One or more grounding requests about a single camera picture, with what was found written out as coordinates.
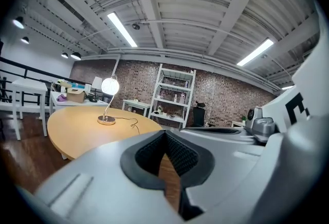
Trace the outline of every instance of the metal shelving unit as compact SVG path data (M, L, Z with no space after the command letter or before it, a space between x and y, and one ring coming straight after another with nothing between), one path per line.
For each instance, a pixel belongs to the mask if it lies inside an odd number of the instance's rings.
M154 117L159 117L159 118L167 119L170 121L175 121L175 122L180 123L179 128L185 128L188 114L189 114L190 107L191 107L192 94L193 94L194 82L195 82L195 73L196 73L196 70L193 70L193 73L188 73L188 72L183 72L183 71L179 71L179 70L166 69L166 68L162 67L162 64L160 64L159 73L158 73L158 77L157 77L157 80L155 83L154 92L153 92L153 96L152 96L149 118L153 119ZM163 80L166 77L171 78L171 79L189 81L189 85L187 88L185 88L185 87L180 87L180 86L164 83ZM173 91L177 91L177 92L186 93L184 104L158 98L157 96L159 95L161 89L167 89L167 90L173 90ZM158 101L183 107L182 116L169 117L169 116L163 115L163 114L155 114L154 111L155 111L155 108L157 107Z

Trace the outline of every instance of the purple object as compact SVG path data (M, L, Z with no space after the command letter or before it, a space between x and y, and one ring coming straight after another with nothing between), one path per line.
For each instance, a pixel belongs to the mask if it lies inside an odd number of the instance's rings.
M65 102L65 101L67 101L66 96L64 96L64 95L59 95L59 96L57 97L57 101L58 101L58 102Z

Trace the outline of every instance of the round wooden table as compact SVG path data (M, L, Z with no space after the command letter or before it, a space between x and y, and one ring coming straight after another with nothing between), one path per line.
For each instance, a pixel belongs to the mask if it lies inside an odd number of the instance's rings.
M73 160L94 147L138 135L138 129L131 126L136 120L116 119L113 125L98 123L104 110L103 106L72 106L56 111L47 124L51 142L62 155ZM140 134L162 130L156 122L129 111L109 108L107 115L136 118Z

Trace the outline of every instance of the lamp stem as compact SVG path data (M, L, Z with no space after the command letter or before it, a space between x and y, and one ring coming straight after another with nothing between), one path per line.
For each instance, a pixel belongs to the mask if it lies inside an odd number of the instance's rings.
M110 100L110 102L109 102L107 108L105 109L105 111L104 111L104 113L103 113L103 121L105 121L105 114L106 114L106 111L107 111L107 109L109 108L109 106L111 105L111 103L112 103L112 101L113 101L113 98L114 98L114 96L113 96L112 99Z

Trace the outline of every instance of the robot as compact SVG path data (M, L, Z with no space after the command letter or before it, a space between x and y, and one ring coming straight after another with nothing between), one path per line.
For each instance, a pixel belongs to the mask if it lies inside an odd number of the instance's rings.
M251 109L245 128L161 130L105 144L22 196L49 223L280 221L311 190L329 150L329 28L317 10L320 40L295 86ZM157 177L164 153L181 178L178 213Z

